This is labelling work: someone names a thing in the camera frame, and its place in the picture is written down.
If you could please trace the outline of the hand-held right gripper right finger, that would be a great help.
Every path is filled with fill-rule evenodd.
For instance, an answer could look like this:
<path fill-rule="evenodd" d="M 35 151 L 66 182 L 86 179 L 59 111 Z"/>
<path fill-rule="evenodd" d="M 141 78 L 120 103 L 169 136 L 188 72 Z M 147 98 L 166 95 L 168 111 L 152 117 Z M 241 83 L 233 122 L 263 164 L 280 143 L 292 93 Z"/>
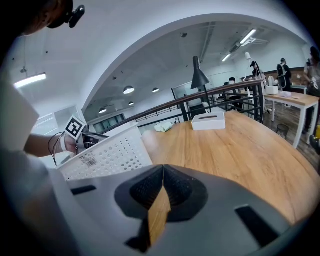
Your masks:
<path fill-rule="evenodd" d="M 269 203 L 226 178 L 163 166 L 171 210 L 151 256 L 257 256 L 289 228 Z"/>

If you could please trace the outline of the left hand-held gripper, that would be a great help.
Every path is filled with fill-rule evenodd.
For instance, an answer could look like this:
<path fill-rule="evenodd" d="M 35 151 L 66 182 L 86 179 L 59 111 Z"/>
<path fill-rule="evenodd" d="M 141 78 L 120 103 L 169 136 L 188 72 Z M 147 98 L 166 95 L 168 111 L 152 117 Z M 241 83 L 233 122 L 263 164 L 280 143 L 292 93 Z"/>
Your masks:
<path fill-rule="evenodd" d="M 67 122 L 64 131 L 75 141 L 76 155 L 109 138 L 106 135 L 91 132 L 89 126 L 74 115 Z"/>

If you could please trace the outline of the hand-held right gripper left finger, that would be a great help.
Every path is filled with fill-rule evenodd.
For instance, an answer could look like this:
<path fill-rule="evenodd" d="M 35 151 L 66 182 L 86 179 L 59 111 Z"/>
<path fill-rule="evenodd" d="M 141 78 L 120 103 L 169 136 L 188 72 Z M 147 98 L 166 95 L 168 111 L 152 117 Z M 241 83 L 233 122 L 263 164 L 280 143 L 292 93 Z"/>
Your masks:
<path fill-rule="evenodd" d="M 67 184 L 79 205 L 111 238 L 142 254 L 148 251 L 148 212 L 163 186 L 162 165 Z"/>

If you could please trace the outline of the white plastic basket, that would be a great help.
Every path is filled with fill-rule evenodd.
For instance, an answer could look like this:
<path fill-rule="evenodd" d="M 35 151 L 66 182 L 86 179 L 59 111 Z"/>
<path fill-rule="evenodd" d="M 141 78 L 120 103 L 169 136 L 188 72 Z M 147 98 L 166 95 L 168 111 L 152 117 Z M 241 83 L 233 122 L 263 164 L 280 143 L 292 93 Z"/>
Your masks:
<path fill-rule="evenodd" d="M 86 149 L 56 169 L 66 181 L 76 181 L 131 172 L 152 164 L 138 124 L 135 123 Z"/>

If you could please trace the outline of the person's left forearm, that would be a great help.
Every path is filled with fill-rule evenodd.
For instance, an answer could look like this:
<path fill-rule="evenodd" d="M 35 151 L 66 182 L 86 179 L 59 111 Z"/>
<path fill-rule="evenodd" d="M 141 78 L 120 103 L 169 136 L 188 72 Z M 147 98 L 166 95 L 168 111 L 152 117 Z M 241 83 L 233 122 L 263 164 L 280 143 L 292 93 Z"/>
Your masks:
<path fill-rule="evenodd" d="M 38 158 L 47 157 L 53 153 L 62 153 L 60 133 L 54 136 L 31 134 L 24 146 L 24 151 Z"/>

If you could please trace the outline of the white tissue box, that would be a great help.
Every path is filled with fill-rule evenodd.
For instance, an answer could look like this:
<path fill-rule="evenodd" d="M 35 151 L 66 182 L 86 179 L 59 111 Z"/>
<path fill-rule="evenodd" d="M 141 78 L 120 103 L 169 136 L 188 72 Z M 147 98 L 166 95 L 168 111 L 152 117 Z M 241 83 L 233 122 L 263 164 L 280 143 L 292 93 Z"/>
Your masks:
<path fill-rule="evenodd" d="M 192 122 L 194 131 L 223 130 L 226 128 L 225 114 L 223 112 L 210 112 L 196 115 Z"/>

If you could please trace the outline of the person's left hand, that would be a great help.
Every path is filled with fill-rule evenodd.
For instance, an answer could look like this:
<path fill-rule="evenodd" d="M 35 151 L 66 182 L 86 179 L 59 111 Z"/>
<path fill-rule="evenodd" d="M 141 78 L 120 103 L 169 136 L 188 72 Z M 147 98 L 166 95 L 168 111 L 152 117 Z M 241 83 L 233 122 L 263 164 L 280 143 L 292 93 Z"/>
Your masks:
<path fill-rule="evenodd" d="M 64 137 L 64 145 L 65 145 L 65 149 L 66 151 L 68 152 L 71 152 L 71 153 L 76 153 L 76 148 L 77 148 L 77 143 L 76 141 L 70 137 L 69 135 L 66 135 Z"/>

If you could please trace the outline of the rectangular ceiling light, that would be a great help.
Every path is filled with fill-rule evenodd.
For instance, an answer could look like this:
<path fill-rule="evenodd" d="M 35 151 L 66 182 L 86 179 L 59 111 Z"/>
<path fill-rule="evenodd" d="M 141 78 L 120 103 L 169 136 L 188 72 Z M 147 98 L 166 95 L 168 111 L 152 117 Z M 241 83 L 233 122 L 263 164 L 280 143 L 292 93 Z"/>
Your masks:
<path fill-rule="evenodd" d="M 24 87 L 24 86 L 27 86 L 27 85 L 30 85 L 30 84 L 33 84 L 33 83 L 36 83 L 36 82 L 39 82 L 39 81 L 43 81 L 46 78 L 47 78 L 46 73 L 37 74 L 37 75 L 30 76 L 30 77 L 27 77 L 25 79 L 22 79 L 22 80 L 16 82 L 14 84 L 14 87 L 16 89 L 19 89 L 21 87 Z"/>

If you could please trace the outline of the black balcony railing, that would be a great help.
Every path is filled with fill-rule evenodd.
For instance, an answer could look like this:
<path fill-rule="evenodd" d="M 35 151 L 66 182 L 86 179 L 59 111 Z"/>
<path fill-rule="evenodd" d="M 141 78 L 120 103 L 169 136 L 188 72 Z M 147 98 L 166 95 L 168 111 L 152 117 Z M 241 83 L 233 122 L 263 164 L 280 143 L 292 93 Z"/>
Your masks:
<path fill-rule="evenodd" d="M 179 110 L 179 109 L 180 108 L 177 105 L 175 105 L 173 107 L 169 107 L 169 108 L 166 108 L 166 109 L 163 109 L 163 110 L 160 110 L 160 111 L 153 112 L 153 113 L 148 114 L 148 115 L 144 115 L 144 116 L 142 116 L 140 118 L 135 119 L 135 121 L 136 122 L 142 122 L 142 121 L 154 118 L 154 117 L 159 117 L 159 116 L 164 115 L 166 113 L 173 113 L 174 111 Z"/>

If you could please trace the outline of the pale green folded cloth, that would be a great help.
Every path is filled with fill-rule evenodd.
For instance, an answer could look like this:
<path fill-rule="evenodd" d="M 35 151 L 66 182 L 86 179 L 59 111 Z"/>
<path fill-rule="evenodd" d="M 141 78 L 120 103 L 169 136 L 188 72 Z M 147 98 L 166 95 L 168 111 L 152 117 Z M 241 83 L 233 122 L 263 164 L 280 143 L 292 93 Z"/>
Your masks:
<path fill-rule="evenodd" d="M 154 126 L 154 129 L 156 132 L 165 133 L 169 131 L 173 127 L 173 124 L 171 122 L 162 122 L 158 123 Z"/>

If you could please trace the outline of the black mesh waste basket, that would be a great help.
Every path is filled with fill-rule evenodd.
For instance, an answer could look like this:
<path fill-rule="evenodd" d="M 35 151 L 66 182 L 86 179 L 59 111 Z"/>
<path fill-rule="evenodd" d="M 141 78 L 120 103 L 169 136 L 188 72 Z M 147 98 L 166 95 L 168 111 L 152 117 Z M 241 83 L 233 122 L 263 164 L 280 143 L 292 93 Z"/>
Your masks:
<path fill-rule="evenodd" d="M 289 132 L 289 127 L 285 124 L 278 124 L 276 128 L 276 133 L 281 136 L 283 139 L 287 139 Z"/>

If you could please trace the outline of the black cone desk lamp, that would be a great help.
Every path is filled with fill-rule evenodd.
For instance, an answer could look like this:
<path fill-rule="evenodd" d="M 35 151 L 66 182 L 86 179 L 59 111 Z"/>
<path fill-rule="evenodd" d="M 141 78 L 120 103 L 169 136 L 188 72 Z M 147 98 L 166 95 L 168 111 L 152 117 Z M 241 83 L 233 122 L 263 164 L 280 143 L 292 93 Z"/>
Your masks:
<path fill-rule="evenodd" d="M 211 105 L 209 102 L 209 95 L 208 95 L 207 88 L 206 88 L 206 85 L 209 84 L 210 81 L 200 68 L 199 57 L 194 56 L 192 58 L 192 61 L 193 61 L 193 77 L 192 77 L 192 82 L 191 82 L 191 89 L 193 90 L 196 88 L 203 87 L 204 92 L 205 92 L 205 96 L 206 96 L 206 100 L 208 103 L 209 111 L 212 112 Z"/>

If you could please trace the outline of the long wooden table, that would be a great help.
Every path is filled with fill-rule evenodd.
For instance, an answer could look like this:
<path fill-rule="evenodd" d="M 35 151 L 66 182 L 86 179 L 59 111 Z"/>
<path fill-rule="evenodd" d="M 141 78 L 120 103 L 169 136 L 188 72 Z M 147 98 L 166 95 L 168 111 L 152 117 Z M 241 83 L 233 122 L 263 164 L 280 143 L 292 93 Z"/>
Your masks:
<path fill-rule="evenodd" d="M 290 97 L 284 97 L 284 96 L 281 96 L 280 93 L 278 93 L 277 95 L 266 94 L 264 96 L 264 99 L 272 102 L 272 114 L 271 114 L 272 122 L 275 121 L 276 103 L 288 104 L 295 108 L 300 109 L 298 129 L 292 145 L 295 149 L 297 149 L 302 136 L 307 110 L 310 108 L 314 108 L 314 112 L 311 120 L 311 126 L 308 132 L 308 137 L 306 142 L 309 145 L 310 144 L 309 136 L 313 134 L 313 132 L 315 131 L 316 125 L 318 123 L 317 119 L 318 119 L 318 109 L 319 109 L 319 98 L 312 95 L 292 92 Z"/>

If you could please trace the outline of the white gooseneck desk lamp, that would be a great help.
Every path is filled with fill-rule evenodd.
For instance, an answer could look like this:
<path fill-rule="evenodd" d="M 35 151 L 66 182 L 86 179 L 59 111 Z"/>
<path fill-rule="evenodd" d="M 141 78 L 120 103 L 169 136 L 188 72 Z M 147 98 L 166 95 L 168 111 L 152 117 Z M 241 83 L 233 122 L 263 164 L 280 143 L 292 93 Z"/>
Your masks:
<path fill-rule="evenodd" d="M 251 64 L 252 64 L 252 61 L 253 61 L 253 59 L 252 59 L 252 57 L 251 57 L 251 55 L 250 55 L 250 53 L 248 51 L 245 53 L 245 58 L 247 60 L 247 64 L 248 65 L 247 65 L 247 68 L 245 70 L 245 77 L 243 78 L 244 82 L 246 82 L 246 79 L 247 79 L 247 76 L 248 76 L 248 70 L 251 67 Z"/>

